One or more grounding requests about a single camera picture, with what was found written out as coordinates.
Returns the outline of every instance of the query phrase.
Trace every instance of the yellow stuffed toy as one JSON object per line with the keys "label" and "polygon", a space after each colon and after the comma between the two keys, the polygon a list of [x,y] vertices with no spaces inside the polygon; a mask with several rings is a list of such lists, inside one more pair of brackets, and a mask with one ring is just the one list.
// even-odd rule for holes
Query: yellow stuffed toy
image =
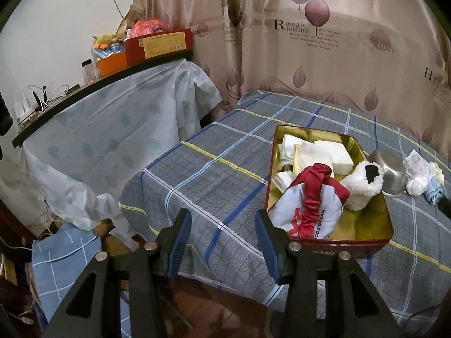
{"label": "yellow stuffed toy", "polygon": [[96,43],[92,46],[94,49],[106,49],[110,46],[111,43],[117,41],[117,38],[114,34],[102,34],[99,37],[93,36],[93,38],[96,40]]}

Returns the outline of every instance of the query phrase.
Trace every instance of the brown floor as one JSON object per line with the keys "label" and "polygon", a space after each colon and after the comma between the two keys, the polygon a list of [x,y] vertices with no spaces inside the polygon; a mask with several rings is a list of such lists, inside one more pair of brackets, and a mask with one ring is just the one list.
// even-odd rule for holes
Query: brown floor
{"label": "brown floor", "polygon": [[267,308],[253,300],[180,276],[160,291],[194,325],[175,325],[174,338],[265,338]]}

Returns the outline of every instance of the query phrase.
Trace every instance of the white plastic table cover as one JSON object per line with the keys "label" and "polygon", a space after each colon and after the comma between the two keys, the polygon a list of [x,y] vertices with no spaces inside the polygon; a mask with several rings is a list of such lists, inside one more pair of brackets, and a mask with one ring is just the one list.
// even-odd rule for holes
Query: white plastic table cover
{"label": "white plastic table cover", "polygon": [[117,198],[134,174],[200,130],[222,100],[204,71],[185,59],[114,82],[65,109],[25,140],[24,170],[53,213],[91,230],[111,218],[112,234],[135,234]]}

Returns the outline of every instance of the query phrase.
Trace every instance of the curtain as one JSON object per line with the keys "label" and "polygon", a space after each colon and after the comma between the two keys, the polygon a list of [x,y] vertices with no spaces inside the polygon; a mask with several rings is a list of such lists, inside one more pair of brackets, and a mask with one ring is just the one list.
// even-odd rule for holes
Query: curtain
{"label": "curtain", "polygon": [[222,94],[249,89],[363,111],[451,157],[450,42],[424,0],[133,0],[191,28],[194,61]]}

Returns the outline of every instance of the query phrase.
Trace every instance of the stainless steel bowl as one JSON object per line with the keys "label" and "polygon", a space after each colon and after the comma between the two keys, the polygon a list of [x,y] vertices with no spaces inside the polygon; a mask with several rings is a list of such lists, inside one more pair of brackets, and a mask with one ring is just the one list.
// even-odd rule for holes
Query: stainless steel bowl
{"label": "stainless steel bowl", "polygon": [[402,158],[388,149],[377,149],[368,156],[368,161],[384,169],[382,193],[390,197],[399,197],[405,190],[407,176]]}

